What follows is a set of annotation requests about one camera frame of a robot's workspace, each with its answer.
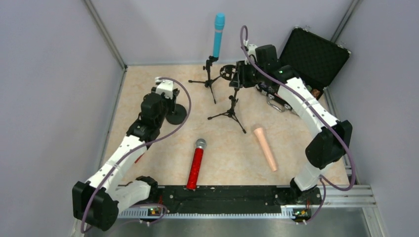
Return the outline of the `beige microphone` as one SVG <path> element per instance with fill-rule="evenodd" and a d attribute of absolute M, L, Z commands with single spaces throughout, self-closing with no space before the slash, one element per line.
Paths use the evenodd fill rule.
<path fill-rule="evenodd" d="M 269 143 L 266 139 L 264 129 L 262 127 L 258 127 L 253 131 L 253 133 L 256 136 L 256 138 L 257 138 L 257 140 L 258 140 L 258 142 L 259 142 L 259 144 L 262 148 L 262 151 L 264 153 L 264 156 L 267 160 L 267 163 L 268 163 L 271 171 L 276 172 L 278 170 L 278 166 L 276 164 L 276 160 L 275 160 L 274 155 L 271 151 Z"/>

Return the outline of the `black round-base mic stand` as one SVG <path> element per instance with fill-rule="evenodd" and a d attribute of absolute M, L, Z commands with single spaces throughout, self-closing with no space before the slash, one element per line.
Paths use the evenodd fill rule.
<path fill-rule="evenodd" d="M 186 108 L 183 105 L 175 104 L 174 112 L 166 115 L 166 120 L 172 125 L 182 124 L 187 116 Z"/>

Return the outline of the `black tripod stand with basket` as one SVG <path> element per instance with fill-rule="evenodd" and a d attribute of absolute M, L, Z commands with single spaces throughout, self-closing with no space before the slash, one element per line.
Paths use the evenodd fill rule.
<path fill-rule="evenodd" d="M 236 70 L 236 66 L 225 65 L 225 66 L 221 67 L 220 75 L 221 75 L 222 78 L 227 79 L 227 80 L 230 81 L 231 78 L 232 78 L 232 74 L 235 70 Z M 244 134 L 246 134 L 247 133 L 246 130 L 244 129 L 244 127 L 242 126 L 242 124 L 238 120 L 238 118 L 236 116 L 236 113 L 235 113 L 235 107 L 236 107 L 236 105 L 239 101 L 239 99 L 237 98 L 237 93 L 238 93 L 239 90 L 240 90 L 240 88 L 234 88 L 234 94 L 230 95 L 228 97 L 228 99 L 230 100 L 230 108 L 227 111 L 225 111 L 223 113 L 220 113 L 218 115 L 215 115 L 215 116 L 208 117 L 207 119 L 211 120 L 211 119 L 219 117 L 219 116 L 226 116 L 228 118 L 233 119 L 235 122 L 237 122 L 239 124 L 240 128 L 242 129 L 242 132 Z"/>

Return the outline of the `black poker chip case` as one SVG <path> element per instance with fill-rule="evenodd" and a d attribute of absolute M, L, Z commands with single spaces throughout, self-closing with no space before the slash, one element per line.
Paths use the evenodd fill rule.
<path fill-rule="evenodd" d="M 273 52 L 274 49 L 271 45 L 259 49 L 257 65 L 282 83 L 285 83 L 285 76 L 280 69 L 293 70 L 317 100 L 351 55 L 348 49 L 300 27 L 291 31 L 280 56 Z"/>

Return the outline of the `red plastic block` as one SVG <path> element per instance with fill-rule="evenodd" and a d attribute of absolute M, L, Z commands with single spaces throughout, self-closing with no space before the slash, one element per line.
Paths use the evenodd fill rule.
<path fill-rule="evenodd" d="M 138 163 L 139 160 L 143 157 L 144 154 L 140 155 L 134 163 Z"/>

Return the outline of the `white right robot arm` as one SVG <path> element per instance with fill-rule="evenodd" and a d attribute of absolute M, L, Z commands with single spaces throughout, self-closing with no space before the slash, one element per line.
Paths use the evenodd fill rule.
<path fill-rule="evenodd" d="M 236 63 L 233 77 L 238 86 L 277 84 L 276 94 L 305 122 L 313 137 L 305 149 L 307 163 L 290 182 L 290 192 L 294 198 L 299 198 L 310 193 L 325 171 L 349 153 L 352 125 L 347 120 L 339 121 L 325 110 L 290 65 L 282 66 L 276 57 L 264 56 L 264 53 L 276 53 L 273 45 L 242 45 L 241 50 L 246 58 Z"/>

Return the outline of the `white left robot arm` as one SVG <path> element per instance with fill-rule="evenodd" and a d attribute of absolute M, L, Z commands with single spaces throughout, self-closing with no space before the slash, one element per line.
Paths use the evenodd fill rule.
<path fill-rule="evenodd" d="M 118 215 L 139 201 L 149 198 L 157 183 L 141 176 L 118 186 L 127 171 L 156 142 L 164 120 L 180 112 L 178 124 L 184 122 L 186 109 L 176 103 L 179 90 L 157 89 L 143 98 L 141 111 L 129 127 L 119 147 L 105 164 L 85 182 L 72 188 L 73 216 L 103 231 L 110 229 Z"/>

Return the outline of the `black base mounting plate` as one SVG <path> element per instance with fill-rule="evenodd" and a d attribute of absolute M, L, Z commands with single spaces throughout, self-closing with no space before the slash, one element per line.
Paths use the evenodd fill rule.
<path fill-rule="evenodd" d="M 185 186 L 153 188 L 150 197 L 139 204 L 158 203 L 174 214 L 271 214 L 281 213 L 285 205 L 316 205 L 321 202 L 319 188 L 299 193 L 289 186 Z"/>

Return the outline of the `small black tripod mic stand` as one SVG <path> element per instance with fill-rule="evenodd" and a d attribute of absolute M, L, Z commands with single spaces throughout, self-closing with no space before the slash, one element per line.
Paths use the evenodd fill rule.
<path fill-rule="evenodd" d="M 207 74 L 207 79 L 205 81 L 197 81 L 197 80 L 188 80 L 189 83 L 202 83 L 205 88 L 209 88 L 213 97 L 213 102 L 214 104 L 216 104 L 216 98 L 215 98 L 215 94 L 213 92 L 212 89 L 212 84 L 217 81 L 219 78 L 221 78 L 221 75 L 212 78 L 211 77 L 211 67 L 213 65 L 214 62 L 218 61 L 218 57 L 214 57 L 214 56 L 209 56 L 208 59 L 206 60 L 205 65 L 203 65 L 203 71 L 206 71 Z"/>

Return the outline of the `red glitter microphone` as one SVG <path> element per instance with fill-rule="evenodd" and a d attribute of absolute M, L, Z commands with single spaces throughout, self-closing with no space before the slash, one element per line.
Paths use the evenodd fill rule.
<path fill-rule="evenodd" d="M 203 159 L 204 150 L 207 147 L 205 139 L 200 138 L 196 141 L 196 148 L 192 159 L 186 189 L 195 190 L 197 188 L 197 180 L 199 177 L 200 167 Z"/>

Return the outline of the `blue microphone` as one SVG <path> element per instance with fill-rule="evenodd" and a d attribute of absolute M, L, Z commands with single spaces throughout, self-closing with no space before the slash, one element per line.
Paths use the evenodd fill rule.
<path fill-rule="evenodd" d="M 212 56 L 218 58 L 221 49 L 222 33 L 225 26 L 225 14 L 217 13 L 214 19 L 214 40 Z"/>

